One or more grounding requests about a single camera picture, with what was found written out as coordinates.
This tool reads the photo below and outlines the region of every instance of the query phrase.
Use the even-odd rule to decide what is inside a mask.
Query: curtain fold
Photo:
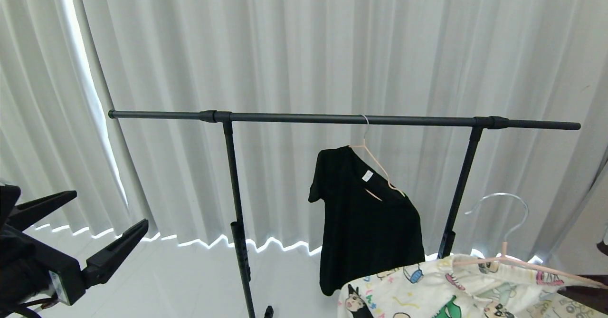
[[[0,3],[0,177],[21,187],[21,202],[78,192],[39,225],[124,231],[128,208],[65,0]]]

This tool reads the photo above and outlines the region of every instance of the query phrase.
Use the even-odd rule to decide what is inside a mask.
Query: black horizontal bar
[[[367,123],[362,115],[319,115],[319,114],[257,114],[239,112],[138,112],[110,110],[110,118],[159,118],[159,119],[200,119],[223,114],[232,122],[283,122],[283,123],[333,123],[364,125]],[[366,116],[371,125],[433,125],[444,127],[483,127],[483,128],[538,128],[578,130],[579,123],[554,121],[525,121],[494,117],[419,117],[419,116]]]

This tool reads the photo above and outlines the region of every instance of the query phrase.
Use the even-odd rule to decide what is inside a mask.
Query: vertical pole
[[[241,205],[241,190],[238,186],[237,157],[234,151],[234,139],[232,136],[232,122],[230,119],[222,122],[224,125],[224,136],[226,137],[226,150],[228,151],[228,167],[230,168],[230,182],[232,183],[232,195],[234,197],[234,209],[237,213],[237,221],[230,223],[232,238],[234,238],[234,249],[237,252],[238,269],[241,273],[243,283],[243,294],[249,318],[256,318],[254,301],[251,297],[251,270],[247,257],[247,244],[245,243],[245,225],[243,224],[243,206]]]
[[[484,128],[482,127],[473,127],[473,129],[471,129],[469,146],[466,149],[465,160],[462,162],[460,177],[458,177],[458,184],[456,185],[456,190],[454,191],[454,198],[452,199],[450,213],[447,215],[446,227],[443,230],[443,238],[441,238],[441,246],[439,246],[437,258],[447,257],[452,251],[452,245],[454,244],[454,238],[456,237],[456,233],[453,230],[454,222],[456,222],[458,208],[460,208],[460,201],[462,201],[462,195],[465,193],[466,181],[469,178],[471,166],[473,165],[473,158],[475,157],[475,151],[477,151],[477,145],[480,138],[482,138],[483,131]]]

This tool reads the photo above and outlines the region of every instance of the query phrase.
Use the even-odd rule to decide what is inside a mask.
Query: black t-shirt
[[[308,201],[319,199],[325,202],[319,283],[326,296],[348,281],[424,262],[416,208],[350,147],[319,152]]]

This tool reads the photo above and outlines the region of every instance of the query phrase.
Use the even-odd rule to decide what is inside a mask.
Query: hanger hook
[[[367,122],[367,127],[365,128],[365,132],[363,133],[363,141],[365,141],[365,138],[367,136],[367,132],[370,129],[370,121],[369,121],[369,119],[367,119],[367,116],[365,116],[363,114],[360,114],[360,115],[363,116],[363,118],[365,118],[365,121]]]
[[[489,195],[486,195],[485,197],[483,197],[482,199],[480,199],[479,201],[477,201],[477,203],[475,203],[475,205],[473,205],[473,208],[471,209],[471,211],[465,212],[465,214],[472,214],[473,211],[477,210],[477,207],[482,203],[482,201],[485,201],[488,198],[497,197],[497,196],[500,196],[500,195],[506,195],[508,197],[512,197],[512,198],[517,199],[521,204],[523,204],[523,208],[525,209],[522,221],[519,222],[514,227],[512,227],[511,229],[509,229],[509,231],[507,231],[506,234],[504,234],[503,241],[506,242],[506,238],[513,231],[516,231],[517,229],[519,229],[519,227],[521,227],[523,225],[523,223],[525,223],[526,219],[528,219],[528,213],[530,212],[530,208],[528,207],[528,204],[526,204],[526,202],[524,202],[523,199],[521,199],[521,197],[519,197],[519,196],[517,196],[515,194],[504,193],[504,192],[498,192],[498,193],[489,194]]]

